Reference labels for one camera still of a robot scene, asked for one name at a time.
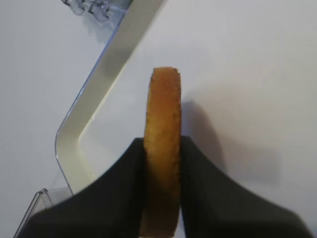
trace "clear plastic container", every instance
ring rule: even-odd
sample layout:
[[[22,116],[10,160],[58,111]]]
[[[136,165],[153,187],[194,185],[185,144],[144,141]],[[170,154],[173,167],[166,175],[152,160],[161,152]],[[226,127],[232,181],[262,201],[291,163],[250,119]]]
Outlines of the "clear plastic container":
[[[41,191],[36,192],[13,238],[18,237],[25,224],[34,214],[57,205],[71,196],[72,193],[69,187],[53,190],[43,188]]]
[[[98,22],[108,22],[116,13],[125,14],[132,0],[62,0],[72,11],[80,16],[88,12]]]

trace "white background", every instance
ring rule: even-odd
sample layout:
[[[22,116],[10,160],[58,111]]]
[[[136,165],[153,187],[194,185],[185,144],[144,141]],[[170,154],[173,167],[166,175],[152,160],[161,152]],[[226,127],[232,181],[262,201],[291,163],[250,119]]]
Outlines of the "white background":
[[[0,238],[11,238],[36,191],[66,186],[55,134],[109,30],[60,0],[9,0],[0,32]]]

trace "transparent plastic tray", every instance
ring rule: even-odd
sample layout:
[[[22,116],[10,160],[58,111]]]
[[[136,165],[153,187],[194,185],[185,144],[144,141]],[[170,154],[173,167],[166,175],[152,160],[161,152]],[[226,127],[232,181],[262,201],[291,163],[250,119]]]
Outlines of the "transparent plastic tray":
[[[71,196],[72,193],[68,187],[53,190],[43,188],[41,191],[36,192],[13,238],[18,237],[34,214],[57,205]]]
[[[106,170],[104,165],[96,164],[101,171],[96,173],[92,169],[79,148],[79,137],[163,2],[133,0],[57,132],[56,158],[73,193],[81,191]],[[105,158],[104,162],[108,168],[114,160]]]
[[[78,16],[90,13],[98,22],[111,22],[113,15],[124,14],[132,0],[62,0]]]

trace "white surface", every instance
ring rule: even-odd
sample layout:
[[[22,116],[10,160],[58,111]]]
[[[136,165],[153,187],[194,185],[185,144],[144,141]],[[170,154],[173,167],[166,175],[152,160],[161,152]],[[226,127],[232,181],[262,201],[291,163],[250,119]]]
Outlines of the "white surface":
[[[65,186],[55,134],[109,32],[60,0],[2,2],[0,31],[0,237],[11,238],[36,191]]]
[[[317,235],[316,12],[309,0],[166,1],[79,149],[102,174],[143,135],[153,67],[177,67],[184,134]]]

